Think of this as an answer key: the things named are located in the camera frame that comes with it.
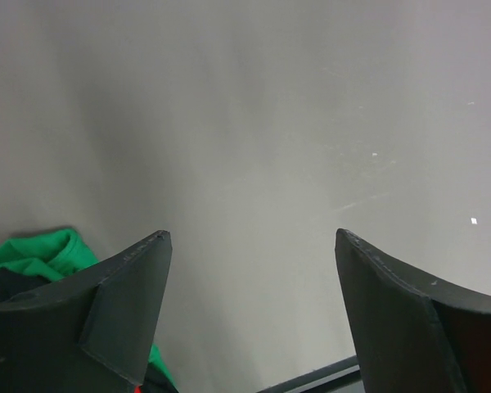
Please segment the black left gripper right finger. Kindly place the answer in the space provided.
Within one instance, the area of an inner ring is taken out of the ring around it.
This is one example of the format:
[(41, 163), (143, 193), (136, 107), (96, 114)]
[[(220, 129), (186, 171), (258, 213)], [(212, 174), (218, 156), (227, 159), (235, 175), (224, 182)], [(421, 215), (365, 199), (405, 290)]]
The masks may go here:
[(345, 229), (335, 253), (365, 391), (491, 392), (491, 296)]

